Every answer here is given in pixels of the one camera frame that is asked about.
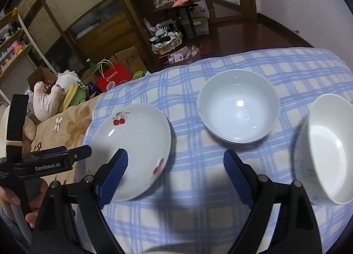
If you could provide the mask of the person's left hand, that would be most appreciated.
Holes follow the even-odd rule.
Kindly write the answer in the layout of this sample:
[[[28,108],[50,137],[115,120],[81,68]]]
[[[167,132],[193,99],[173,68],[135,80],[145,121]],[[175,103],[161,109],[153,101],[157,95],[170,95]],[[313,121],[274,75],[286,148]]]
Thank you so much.
[[[39,181],[41,184],[38,188],[36,196],[34,196],[31,200],[28,201],[32,212],[28,213],[25,216],[26,222],[30,224],[31,228],[35,227],[36,219],[38,217],[41,204],[48,189],[48,184],[44,179],[39,179]],[[15,222],[15,218],[10,207],[11,204],[19,206],[20,199],[12,190],[6,187],[1,187],[1,208],[3,209],[5,216],[9,218],[9,220],[11,220],[12,222]]]

